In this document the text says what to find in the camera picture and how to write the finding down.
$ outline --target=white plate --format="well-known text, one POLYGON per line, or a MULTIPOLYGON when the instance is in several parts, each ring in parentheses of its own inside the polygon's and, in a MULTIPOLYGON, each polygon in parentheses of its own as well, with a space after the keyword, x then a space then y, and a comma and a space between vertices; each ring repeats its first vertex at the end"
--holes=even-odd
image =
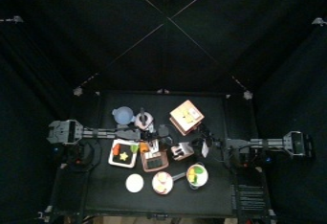
POLYGON ((114 162, 113 161, 113 155, 111 155, 111 149, 115 146, 115 144, 123 144, 123 145, 130 146, 130 145, 137 145, 137 143, 134 141, 125 141, 125 140, 121 140, 121 139, 113 140, 111 148, 110 148, 109 155, 107 155, 107 163, 110 165, 118 166, 118 167, 125 167, 125 168, 131 168, 134 166, 134 161, 135 161, 135 155, 137 155, 137 153, 133 153, 131 160, 130 160, 130 163, 127 165, 114 162))
POLYGON ((126 179, 126 189, 129 192, 138 192, 142 189, 143 181, 138 174, 131 174, 126 179))

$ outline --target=black table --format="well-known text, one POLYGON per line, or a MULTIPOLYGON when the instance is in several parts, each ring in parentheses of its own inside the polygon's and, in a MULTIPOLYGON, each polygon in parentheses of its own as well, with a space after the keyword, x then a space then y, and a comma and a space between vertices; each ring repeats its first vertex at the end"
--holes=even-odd
MULTIPOLYGON (((74 98, 70 119, 83 126, 113 128, 115 122, 110 111, 127 106, 134 114, 139 107, 154 118, 154 127, 170 124, 169 111, 185 100, 190 100, 204 115, 202 123, 216 139, 248 139, 256 136, 252 118, 252 105, 242 96, 198 94, 146 94, 101 92, 83 94, 74 98)), ((197 134, 178 134, 180 142, 189 142, 197 134)), ((221 163, 221 153, 212 146, 204 158, 196 153, 181 161, 173 161, 168 154, 169 166, 164 169, 170 175, 184 172, 196 162, 201 162, 208 171, 208 182, 197 190, 189 188, 186 179, 173 183, 168 195, 158 195, 151 189, 155 172, 143 172, 137 155, 133 168, 121 168, 107 163, 111 140, 98 139, 101 161, 86 173, 58 169, 55 186, 51 194, 53 213, 75 215, 145 215, 147 217, 228 217, 233 215, 230 203, 230 175, 221 163), (143 187, 130 193, 125 180, 131 173, 141 175, 143 187)))

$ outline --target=wire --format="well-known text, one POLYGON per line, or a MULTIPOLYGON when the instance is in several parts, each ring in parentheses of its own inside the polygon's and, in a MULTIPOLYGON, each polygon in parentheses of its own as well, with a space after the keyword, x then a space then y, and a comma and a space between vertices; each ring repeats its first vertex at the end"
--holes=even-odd
POLYGON ((252 145, 245 145, 238 147, 238 151, 245 148, 245 147, 252 147, 252 146, 261 146, 261 144, 252 144, 252 145))

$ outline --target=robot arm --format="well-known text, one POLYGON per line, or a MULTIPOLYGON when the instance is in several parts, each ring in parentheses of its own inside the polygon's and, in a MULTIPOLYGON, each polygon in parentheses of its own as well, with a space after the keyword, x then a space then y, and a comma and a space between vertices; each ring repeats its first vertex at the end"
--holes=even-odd
POLYGON ((115 129, 86 128, 75 120, 53 121, 49 125, 46 140, 51 144, 75 145, 81 138, 139 140, 138 130, 127 127, 115 129))

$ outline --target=black curtain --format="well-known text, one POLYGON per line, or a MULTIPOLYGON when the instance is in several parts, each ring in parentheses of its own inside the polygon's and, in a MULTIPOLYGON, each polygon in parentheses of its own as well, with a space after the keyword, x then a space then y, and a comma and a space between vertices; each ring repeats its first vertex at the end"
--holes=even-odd
POLYGON ((0 25, 0 222, 35 223, 54 176, 51 120, 67 119, 71 89, 18 24, 0 25))
POLYGON ((316 28, 257 90, 256 124, 262 138, 298 130, 312 135, 314 160, 280 156, 269 169, 270 196, 284 219, 327 220, 327 28, 316 28))

